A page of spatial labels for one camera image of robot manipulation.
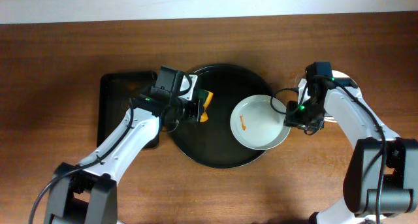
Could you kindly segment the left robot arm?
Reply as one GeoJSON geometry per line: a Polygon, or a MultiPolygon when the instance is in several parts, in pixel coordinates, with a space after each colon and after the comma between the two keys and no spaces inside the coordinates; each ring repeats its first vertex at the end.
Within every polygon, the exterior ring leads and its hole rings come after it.
{"type": "Polygon", "coordinates": [[[169,125],[204,122],[213,94],[197,87],[198,76],[160,73],[128,99],[110,135],[77,165],[62,163],[42,190],[48,195],[45,223],[119,223],[117,188],[138,153],[169,125]]]}

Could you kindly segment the green yellow sponge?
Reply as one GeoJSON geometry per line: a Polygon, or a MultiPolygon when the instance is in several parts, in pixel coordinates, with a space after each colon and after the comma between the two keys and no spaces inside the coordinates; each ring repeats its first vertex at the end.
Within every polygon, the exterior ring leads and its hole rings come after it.
{"type": "Polygon", "coordinates": [[[203,90],[202,94],[203,94],[202,99],[204,100],[204,102],[203,102],[203,105],[202,105],[203,106],[203,112],[201,114],[200,122],[204,123],[208,120],[208,115],[206,113],[206,109],[208,108],[209,104],[212,101],[213,93],[211,91],[203,90]]]}

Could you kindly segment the white pink plate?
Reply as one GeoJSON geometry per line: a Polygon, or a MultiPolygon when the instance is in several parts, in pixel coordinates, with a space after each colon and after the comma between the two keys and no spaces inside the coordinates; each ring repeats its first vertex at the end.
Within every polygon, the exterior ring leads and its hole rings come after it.
{"type": "MultiPolygon", "coordinates": [[[[349,75],[340,72],[340,71],[332,71],[332,75],[335,78],[350,78],[349,75]]],[[[310,97],[308,96],[307,93],[305,93],[304,95],[302,95],[302,92],[304,90],[304,87],[307,84],[307,80],[305,77],[302,77],[299,81],[298,81],[298,85],[296,87],[297,89],[297,94],[298,94],[298,101],[302,100],[302,102],[304,103],[305,101],[307,101],[310,97]]],[[[336,123],[336,120],[334,119],[333,116],[329,115],[329,114],[325,114],[325,121],[329,122],[329,123],[336,123]]]]}

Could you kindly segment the pale green plate top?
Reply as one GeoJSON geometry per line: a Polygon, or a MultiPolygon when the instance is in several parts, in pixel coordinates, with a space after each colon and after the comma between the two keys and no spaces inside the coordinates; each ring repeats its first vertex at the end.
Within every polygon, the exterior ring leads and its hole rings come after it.
{"type": "Polygon", "coordinates": [[[230,116],[230,128],[241,145],[269,150],[281,144],[290,128],[284,125],[285,105],[268,95],[252,95],[240,101],[230,116]]]}

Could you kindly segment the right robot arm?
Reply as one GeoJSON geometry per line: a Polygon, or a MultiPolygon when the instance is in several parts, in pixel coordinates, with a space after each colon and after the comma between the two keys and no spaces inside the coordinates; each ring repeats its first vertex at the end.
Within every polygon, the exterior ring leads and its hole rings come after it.
{"type": "Polygon", "coordinates": [[[353,146],[343,196],[310,223],[380,223],[417,209],[417,140],[389,129],[350,78],[314,74],[297,87],[285,125],[312,135],[331,115],[353,146]]]}

